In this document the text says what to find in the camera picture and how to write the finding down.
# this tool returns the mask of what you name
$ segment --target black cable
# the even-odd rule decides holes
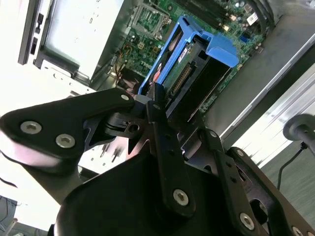
[[[269,1],[268,1],[268,0],[262,0],[262,1],[263,1],[263,3],[265,4],[265,6],[267,7],[267,10],[268,10],[269,14],[272,16],[273,23],[275,23],[275,19],[274,19],[274,11],[272,10],[271,5],[270,5]]]
[[[9,181],[6,181],[6,180],[4,180],[4,179],[1,178],[1,177],[0,177],[0,181],[3,182],[3,183],[5,183],[5,184],[7,184],[7,185],[10,185],[10,186],[12,186],[12,187],[17,188],[17,186],[16,186],[14,183],[11,183],[11,182],[9,182]]]
[[[275,19],[273,17],[273,15],[271,15],[269,13],[269,11],[265,8],[265,6],[261,3],[260,0],[255,0],[258,8],[260,8],[263,12],[263,14],[266,16],[268,22],[269,22],[269,25],[270,25],[270,29],[273,30],[275,28]]]
[[[262,12],[260,11],[259,7],[257,6],[257,4],[254,2],[254,0],[247,0],[248,4],[252,7],[252,9],[254,10],[254,12],[257,15],[257,18],[259,20],[260,23],[260,28],[261,28],[261,33],[265,34],[267,33],[267,24],[266,24],[266,20],[264,18],[264,15],[262,14]]]
[[[303,150],[307,149],[307,145],[305,143],[301,143],[301,147],[300,150],[298,150],[298,152],[287,162],[285,162],[285,164],[283,166],[281,166],[281,168],[279,169],[279,174],[278,174],[278,184],[277,184],[277,189],[280,190],[280,185],[281,185],[281,178],[282,178],[282,171],[284,170],[285,167],[287,167],[292,161],[294,161],[300,154],[301,152],[303,152]]]

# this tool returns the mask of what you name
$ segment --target silver screw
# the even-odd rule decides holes
[[[75,145],[75,139],[68,134],[58,135],[56,144],[62,148],[72,148]]]
[[[237,152],[237,154],[238,154],[239,156],[244,156],[244,153],[242,153],[241,150],[236,150],[236,152]]]
[[[187,206],[189,199],[187,194],[181,189],[175,189],[173,192],[174,200],[181,206]]]
[[[123,94],[123,95],[121,95],[121,97],[122,97],[122,99],[123,99],[123,100],[126,100],[126,101],[128,101],[128,100],[129,100],[129,97],[128,97],[128,96],[126,96],[126,95],[124,95],[124,94]]]
[[[254,230],[255,225],[252,219],[245,213],[240,214],[240,220],[243,223],[243,225],[248,228],[249,230]]]
[[[217,134],[215,132],[213,132],[213,131],[210,131],[210,134],[211,134],[212,137],[215,137],[215,138],[217,137]]]
[[[292,230],[296,236],[303,236],[302,232],[297,227],[293,226]]]
[[[27,134],[38,134],[42,127],[35,121],[25,121],[20,126],[21,130]]]
[[[161,110],[161,108],[157,104],[154,104],[153,106],[157,108],[158,110]]]

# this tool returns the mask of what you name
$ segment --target mounting hole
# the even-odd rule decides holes
[[[173,150],[169,150],[168,153],[171,155],[171,156],[175,156],[175,153]]]
[[[260,200],[254,199],[250,202],[252,211],[254,213],[254,216],[256,220],[259,222],[259,224],[264,224],[268,221],[268,212],[266,207],[261,203]]]
[[[237,183],[236,178],[230,177],[230,179],[231,179],[231,181],[232,181],[233,183]]]
[[[134,133],[134,132],[137,132],[139,130],[139,126],[137,124],[132,124],[130,127],[129,127],[129,132],[130,133]]]

